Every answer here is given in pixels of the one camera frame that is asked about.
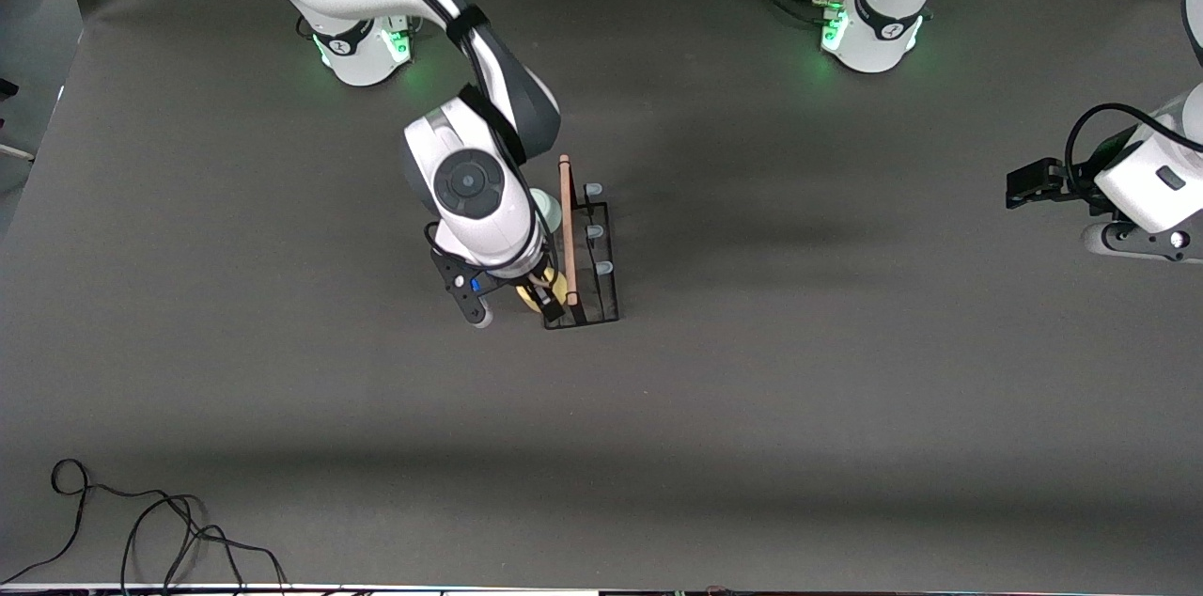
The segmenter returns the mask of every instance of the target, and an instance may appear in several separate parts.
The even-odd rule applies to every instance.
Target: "black strap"
[[[487,24],[488,14],[485,14],[485,12],[481,11],[475,4],[472,4],[468,8],[461,11],[460,14],[456,14],[455,20],[448,23],[448,39],[451,40],[451,43],[455,43],[456,47],[462,48],[463,40],[468,36],[469,31]]]
[[[890,18],[889,14],[878,13],[872,6],[869,5],[869,0],[854,0],[857,5],[857,14],[869,26],[873,29],[877,39],[881,41],[894,41],[901,37],[912,25],[919,19],[919,14],[923,11],[915,12],[913,14],[907,14],[906,18]]]
[[[481,119],[488,124],[488,128],[493,129],[494,134],[502,138],[502,144],[505,146],[505,151],[510,155],[510,160],[515,166],[521,166],[527,163],[526,148],[522,146],[522,138],[518,137],[518,132],[514,129],[514,124],[506,119],[505,114],[493,105],[493,100],[485,98],[485,94],[480,92],[473,84],[463,87],[460,92],[460,100],[468,106],[469,110],[476,112]]]
[[[374,26],[375,20],[360,20],[355,26],[340,35],[324,35],[315,30],[313,36],[318,37],[318,41],[328,48],[331,53],[334,53],[334,55],[354,55],[355,51],[360,47],[360,42],[368,39]]]

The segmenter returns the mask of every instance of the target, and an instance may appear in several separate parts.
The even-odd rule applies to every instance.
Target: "metal frame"
[[[620,320],[620,318],[622,318],[622,314],[620,313],[618,308],[618,284],[617,281],[615,279],[615,273],[610,272],[609,275],[603,276],[598,275],[597,270],[598,262],[603,260],[609,260],[610,262],[614,262],[614,243],[611,240],[611,237],[614,236],[614,226],[610,222],[610,205],[606,203],[605,201],[593,201],[592,199],[589,199],[588,194],[585,194],[583,200],[582,197],[577,196],[576,178],[573,176],[571,166],[568,167],[568,179],[573,190],[573,203],[570,208],[564,208],[563,212],[564,213],[581,212],[586,218],[588,218],[587,223],[588,225],[602,225],[602,228],[605,230],[605,234],[602,235],[600,238],[585,240],[585,244],[588,248],[588,255],[589,255],[589,273],[593,277],[593,285],[594,288],[597,288],[597,305],[598,305],[598,312],[600,312],[600,318],[589,319],[588,314],[585,311],[582,300],[577,297],[575,306],[571,305],[568,306],[567,314],[563,314],[563,317],[551,323],[549,323],[547,320],[543,321],[543,327],[546,330],[567,330],[567,329],[579,329],[585,326],[594,326],[598,324],[612,324]],[[602,213],[600,222],[598,222],[598,218],[595,216],[598,211],[600,211]],[[571,241],[571,240],[573,237],[564,237],[564,241]],[[605,282],[605,284],[609,288],[604,288],[603,282]]]

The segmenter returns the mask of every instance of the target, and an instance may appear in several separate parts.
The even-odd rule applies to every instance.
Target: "yellow object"
[[[553,273],[556,272],[551,271],[551,267],[547,267],[547,270],[543,273],[543,278],[551,279],[551,275]],[[556,275],[558,278],[556,279],[556,283],[551,287],[551,293],[553,293],[556,295],[556,300],[558,300],[559,303],[563,305],[564,300],[568,300],[568,279],[564,277],[564,275],[559,273]],[[515,288],[515,290],[518,291],[518,297],[521,297],[522,301],[527,303],[527,307],[529,307],[535,312],[539,312],[539,306],[535,305],[534,300],[531,300],[531,296],[526,294],[525,288]]]

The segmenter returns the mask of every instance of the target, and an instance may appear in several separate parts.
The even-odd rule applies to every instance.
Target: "black metal rack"
[[[580,190],[577,194],[576,179],[573,176],[571,164],[562,161],[562,165],[568,166],[568,181],[571,189],[571,202],[569,207],[563,208],[564,214],[573,213],[573,219],[581,218],[587,220],[583,223],[573,222],[573,241],[582,234],[585,240],[586,254],[588,254],[588,265],[577,266],[577,272],[588,269],[588,278],[581,278],[577,282],[577,300],[575,305],[565,305],[565,314],[555,321],[545,320],[543,327],[546,330],[567,330],[567,329],[579,329],[585,326],[594,326],[598,324],[610,324],[617,321],[622,318],[618,308],[618,284],[615,278],[615,271],[611,269],[608,273],[598,273],[598,265],[610,264],[614,265],[614,226],[610,218],[610,205],[605,201],[594,201],[589,194],[587,187]],[[588,236],[588,226],[600,226],[603,229],[602,236],[591,238]],[[564,243],[565,238],[557,242],[559,248],[559,254],[565,254]],[[591,290],[586,290],[582,285],[588,284],[592,287]]]

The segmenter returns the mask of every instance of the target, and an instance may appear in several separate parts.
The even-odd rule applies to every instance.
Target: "connector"
[[[848,29],[848,13],[845,11],[836,11],[835,13],[836,17],[826,20],[825,25],[823,25],[823,47],[831,52],[840,48],[843,33]]]
[[[819,8],[830,8],[834,11],[843,10],[843,0],[811,0],[811,4],[818,6]]]

